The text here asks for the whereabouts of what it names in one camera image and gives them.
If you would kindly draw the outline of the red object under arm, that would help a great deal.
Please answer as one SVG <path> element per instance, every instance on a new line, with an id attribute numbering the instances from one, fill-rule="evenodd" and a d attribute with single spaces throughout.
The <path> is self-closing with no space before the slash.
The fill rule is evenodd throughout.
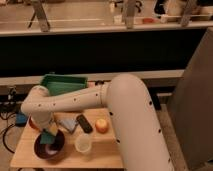
<path id="1" fill-rule="evenodd" d="M 39 128 L 34 124 L 32 117 L 29 117 L 29 126 L 37 131 L 40 131 Z"/>

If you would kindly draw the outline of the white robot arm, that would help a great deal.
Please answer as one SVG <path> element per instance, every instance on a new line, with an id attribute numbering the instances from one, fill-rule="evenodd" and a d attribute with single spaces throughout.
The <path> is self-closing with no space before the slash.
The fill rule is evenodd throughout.
<path id="1" fill-rule="evenodd" d="M 41 130 L 51 127 L 55 112 L 95 108 L 110 114 L 126 171 L 175 171 L 150 93 L 135 75 L 120 74 L 108 83 L 56 96 L 37 85 L 21 105 Z"/>

